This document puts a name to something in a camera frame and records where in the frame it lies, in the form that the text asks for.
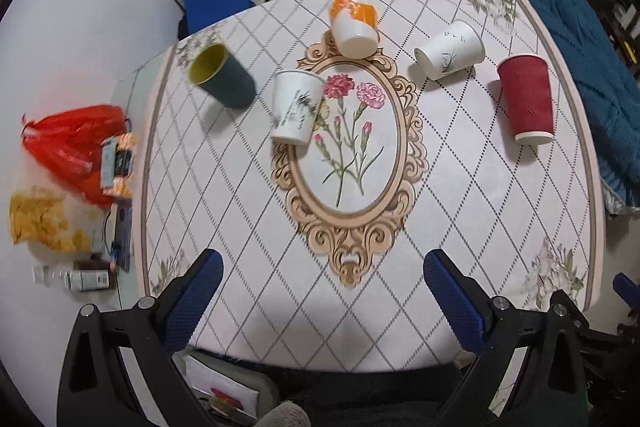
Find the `orange and white cup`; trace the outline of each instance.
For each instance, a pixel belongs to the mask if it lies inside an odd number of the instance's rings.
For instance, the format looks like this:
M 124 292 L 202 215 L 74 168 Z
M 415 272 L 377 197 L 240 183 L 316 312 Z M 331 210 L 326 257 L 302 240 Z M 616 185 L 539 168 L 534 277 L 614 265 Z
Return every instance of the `orange and white cup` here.
M 366 58 L 378 49 L 378 15 L 371 4 L 334 0 L 329 20 L 338 51 L 345 57 Z

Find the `carnation illustration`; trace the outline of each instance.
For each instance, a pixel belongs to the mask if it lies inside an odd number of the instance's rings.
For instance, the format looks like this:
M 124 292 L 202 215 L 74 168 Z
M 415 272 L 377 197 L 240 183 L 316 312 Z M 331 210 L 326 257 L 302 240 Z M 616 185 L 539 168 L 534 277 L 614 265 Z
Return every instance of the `carnation illustration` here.
M 356 97 L 360 100 L 360 104 L 356 111 L 353 112 L 351 118 L 347 117 L 346 108 L 344 107 L 345 97 L 350 95 L 352 90 L 356 90 Z M 356 135 L 356 122 L 368 108 L 377 110 L 382 108 L 386 102 L 386 96 L 382 89 L 372 82 L 361 82 L 356 87 L 353 79 L 347 74 L 334 74 L 329 76 L 324 83 L 322 91 L 324 98 L 322 99 L 320 110 L 316 118 L 314 130 L 322 131 L 326 134 L 329 143 L 332 143 L 335 150 L 333 153 L 327 149 L 327 142 L 320 133 L 314 136 L 314 142 L 320 151 L 323 162 L 327 163 L 331 170 L 324 178 L 322 183 L 326 183 L 333 176 L 338 180 L 338 189 L 335 200 L 335 206 L 340 206 L 340 198 L 342 196 L 342 188 L 344 187 L 345 176 L 353 179 L 358 186 L 360 193 L 364 195 L 362 187 L 362 179 L 369 167 L 379 158 L 384 147 L 380 148 L 378 153 L 369 158 L 367 155 L 367 146 L 369 137 L 373 130 L 373 124 L 367 121 L 362 126 L 359 135 Z M 334 99 L 338 104 L 338 114 L 334 116 L 332 126 L 329 125 L 331 111 L 327 103 L 327 99 Z

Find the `small bottle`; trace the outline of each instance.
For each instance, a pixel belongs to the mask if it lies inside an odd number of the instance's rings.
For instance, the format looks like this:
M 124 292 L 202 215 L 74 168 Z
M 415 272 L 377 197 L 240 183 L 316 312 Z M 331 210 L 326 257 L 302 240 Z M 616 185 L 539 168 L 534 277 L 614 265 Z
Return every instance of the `small bottle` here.
M 79 270 L 72 264 L 51 264 L 34 266 L 33 276 L 36 283 L 74 292 L 108 290 L 112 286 L 108 268 Z

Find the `label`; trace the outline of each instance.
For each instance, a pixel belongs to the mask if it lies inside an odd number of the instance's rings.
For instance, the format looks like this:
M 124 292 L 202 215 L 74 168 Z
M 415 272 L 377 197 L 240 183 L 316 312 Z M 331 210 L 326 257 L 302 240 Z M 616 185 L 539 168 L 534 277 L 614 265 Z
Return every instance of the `label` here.
M 133 153 L 129 149 L 116 151 L 115 166 L 113 169 L 114 175 L 122 176 L 123 178 L 128 177 L 131 171 L 132 158 Z
M 102 142 L 102 161 L 100 163 L 100 188 L 113 187 L 116 140 L 112 138 Z
M 351 18 L 356 21 L 364 22 L 373 29 L 378 27 L 378 16 L 376 9 L 371 4 L 365 4 L 356 0 L 334 0 L 329 10 L 329 20 L 331 23 L 337 17 L 341 10 L 347 9 Z
M 109 287 L 108 270 L 69 270 L 66 287 L 75 292 L 104 290 Z

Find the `potato chips bag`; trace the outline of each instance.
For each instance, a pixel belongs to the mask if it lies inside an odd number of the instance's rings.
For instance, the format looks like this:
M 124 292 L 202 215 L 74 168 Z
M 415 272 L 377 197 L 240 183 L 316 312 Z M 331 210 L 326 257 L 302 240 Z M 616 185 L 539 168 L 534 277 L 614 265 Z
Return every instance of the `potato chips bag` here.
M 57 187 L 42 171 L 30 158 L 21 165 L 9 203 L 14 245 L 36 241 L 59 252 L 101 251 L 103 211 Z

